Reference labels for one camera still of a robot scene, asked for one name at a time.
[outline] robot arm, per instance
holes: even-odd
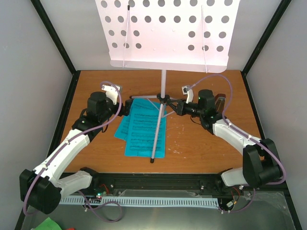
[[[237,184],[249,184],[253,188],[258,188],[268,182],[276,181],[283,175],[277,162],[251,138],[260,142],[278,158],[277,149],[272,140],[261,140],[253,137],[236,127],[229,119],[224,120],[222,111],[218,108],[218,100],[213,96],[211,90],[199,91],[198,102],[193,103],[193,93],[191,89],[187,90],[188,87],[182,87],[182,91],[187,94],[188,100],[169,100],[166,104],[180,116],[199,117],[201,126],[205,130],[224,139],[243,155],[242,168],[226,170],[219,174],[217,189],[220,192]]]
[[[130,112],[133,99],[127,100],[126,105],[123,106],[117,103],[118,93],[115,88],[103,86],[102,89],[106,92],[94,92],[91,94],[87,101],[87,108],[82,111],[79,119],[73,124],[72,130],[69,131],[67,137],[52,154],[40,165],[36,166],[33,171],[24,170],[21,173],[19,180],[22,201],[25,200],[32,181],[43,168],[45,170],[34,185],[28,198],[28,204],[45,214],[51,213],[58,206],[62,198],[80,189],[91,185],[95,186],[93,183],[96,183],[96,180],[93,180],[93,176],[96,172],[88,168],[82,168],[77,173],[63,179],[59,178],[75,156],[102,131],[102,128],[80,135],[69,142],[72,137],[103,124],[116,113],[119,106],[119,116],[128,115]]]

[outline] perforated metal panel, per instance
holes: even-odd
[[[197,72],[226,69],[239,2],[96,0],[112,66]]]

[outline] wooden surface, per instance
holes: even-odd
[[[228,70],[223,73],[232,83],[233,100],[226,116],[238,127],[259,137],[256,121],[248,100],[240,71]],[[166,93],[173,98],[185,98],[181,86],[192,85],[204,77],[204,73],[168,71]],[[71,104],[63,138],[72,124],[86,108],[90,94],[100,91],[101,81],[111,81],[123,86],[123,100],[130,95],[156,95],[160,92],[161,71],[119,70],[82,71]],[[227,82],[221,77],[213,77],[198,84],[194,99],[201,89],[210,89],[214,95],[225,93],[230,98]],[[116,118],[106,133],[100,133],[84,148],[67,167],[66,172],[76,172],[87,166],[101,173],[218,173],[229,168],[242,166],[242,156],[224,140],[211,135],[200,125],[190,121],[190,117],[172,114],[167,117],[165,158],[125,157],[126,142],[113,137],[121,117]]]

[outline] black joint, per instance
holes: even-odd
[[[165,104],[170,99],[169,95],[167,94],[165,95],[164,98],[162,98],[160,93],[157,94],[157,98],[161,104]]]

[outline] white cable tray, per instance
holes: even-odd
[[[217,208],[216,198],[172,198],[172,197],[124,197],[104,196],[101,201],[91,201],[92,205],[100,205],[109,201],[116,201],[123,207],[205,207]],[[60,201],[61,205],[84,205],[84,198],[80,195],[70,195]]]
[[[226,70],[240,0],[95,1],[112,66]]]

